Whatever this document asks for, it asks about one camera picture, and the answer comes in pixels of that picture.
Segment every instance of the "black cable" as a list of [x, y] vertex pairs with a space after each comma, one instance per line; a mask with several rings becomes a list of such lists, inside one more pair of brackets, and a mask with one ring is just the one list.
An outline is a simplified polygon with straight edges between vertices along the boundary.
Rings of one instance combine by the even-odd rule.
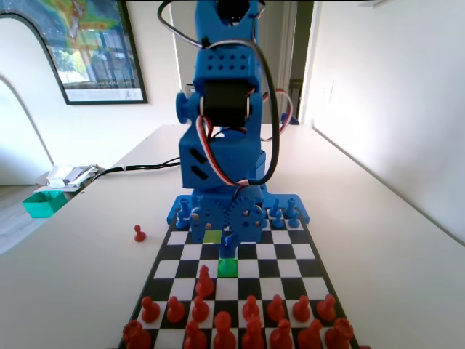
[[109, 173], [114, 173], [114, 172], [123, 172], [123, 171], [137, 171], [141, 169], [149, 170], [149, 169], [165, 169], [167, 167], [174, 167], [174, 166], [179, 166], [181, 163], [180, 162], [172, 162], [174, 160], [179, 159], [173, 158], [168, 161], [162, 162], [161, 164], [157, 165], [128, 165], [126, 168], [119, 166], [119, 167], [112, 167], [111, 169], [106, 169], [105, 171], [100, 172], [97, 176], [95, 176], [92, 179], [92, 182], [94, 182], [98, 177], [101, 177], [103, 175], [107, 175]]

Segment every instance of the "teal box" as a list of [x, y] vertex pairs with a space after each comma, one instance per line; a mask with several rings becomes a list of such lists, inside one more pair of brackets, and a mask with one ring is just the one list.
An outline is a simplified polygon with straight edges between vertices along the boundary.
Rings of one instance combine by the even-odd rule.
[[23, 201], [32, 218], [48, 218], [61, 209], [68, 200], [62, 191], [42, 191]]

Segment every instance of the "table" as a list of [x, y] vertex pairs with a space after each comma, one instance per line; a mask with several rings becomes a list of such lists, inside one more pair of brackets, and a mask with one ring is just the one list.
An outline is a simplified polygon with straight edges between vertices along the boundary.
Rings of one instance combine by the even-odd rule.
[[[161, 127], [118, 164], [175, 157], [185, 130]], [[109, 174], [0, 256], [0, 348], [116, 348], [181, 187], [178, 168]], [[464, 347], [462, 246], [309, 127], [281, 137], [268, 189], [301, 196], [361, 345]]]

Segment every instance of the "red pawn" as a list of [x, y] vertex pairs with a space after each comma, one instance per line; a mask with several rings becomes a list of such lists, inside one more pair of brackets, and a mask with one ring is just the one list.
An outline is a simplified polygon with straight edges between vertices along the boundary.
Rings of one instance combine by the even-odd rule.
[[160, 305], [152, 302], [152, 298], [146, 296], [142, 298], [142, 320], [146, 323], [154, 322], [160, 315]]
[[260, 315], [260, 309], [259, 306], [256, 304], [255, 296], [250, 295], [247, 297], [247, 303], [244, 304], [244, 306], [242, 307], [242, 315], [244, 315], [244, 318], [246, 320], [248, 320], [250, 315]]
[[205, 333], [198, 328], [198, 324], [192, 320], [186, 326], [186, 340], [183, 349], [206, 349], [207, 339]]
[[209, 316], [209, 306], [203, 301], [202, 296], [194, 298], [194, 308], [192, 309], [192, 317], [197, 322], [205, 321]]
[[323, 328], [320, 320], [313, 320], [308, 329], [303, 329], [297, 336], [299, 349], [321, 349], [320, 330]]
[[350, 349], [349, 341], [354, 337], [354, 328], [346, 318], [338, 318], [334, 327], [325, 335], [328, 349]]
[[235, 349], [235, 337], [234, 334], [230, 331], [230, 314], [225, 311], [220, 311], [215, 316], [214, 322], [218, 331], [213, 341], [214, 349]]
[[307, 296], [301, 296], [299, 301], [292, 307], [292, 313], [297, 321], [305, 322], [310, 318], [310, 304]]
[[288, 319], [279, 320], [278, 328], [271, 332], [271, 349], [292, 349], [291, 325]]
[[208, 297], [213, 293], [215, 286], [213, 280], [210, 279], [209, 267], [202, 265], [198, 277], [198, 282], [195, 285], [195, 291], [203, 298]]
[[331, 322], [336, 318], [336, 311], [334, 310], [334, 305], [336, 304], [336, 298], [328, 294], [325, 297], [325, 300], [318, 302], [317, 304], [317, 313], [318, 315], [327, 322]]
[[251, 314], [247, 321], [247, 331], [242, 336], [242, 349], [263, 349], [262, 322], [260, 317]]
[[277, 294], [273, 297], [273, 300], [267, 306], [267, 313], [268, 316], [276, 322], [284, 318], [283, 299], [280, 295]]
[[142, 329], [138, 320], [131, 320], [123, 328], [123, 342], [126, 343], [126, 349], [150, 349], [152, 337]]
[[168, 313], [166, 314], [168, 317], [168, 321], [172, 324], [177, 324], [184, 318], [184, 314], [186, 309], [184, 304], [182, 304], [179, 300], [177, 300], [176, 296], [172, 296], [168, 300]]
[[136, 231], [136, 235], [134, 235], [134, 240], [136, 242], [142, 242], [145, 240], [145, 233], [143, 231], [140, 230], [140, 225], [135, 225], [134, 226], [134, 230]]

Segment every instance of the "framed poster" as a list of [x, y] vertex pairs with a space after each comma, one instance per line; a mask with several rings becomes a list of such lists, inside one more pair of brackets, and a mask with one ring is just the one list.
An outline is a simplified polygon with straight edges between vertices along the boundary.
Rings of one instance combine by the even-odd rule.
[[67, 104], [147, 103], [125, 1], [0, 0], [38, 37]]

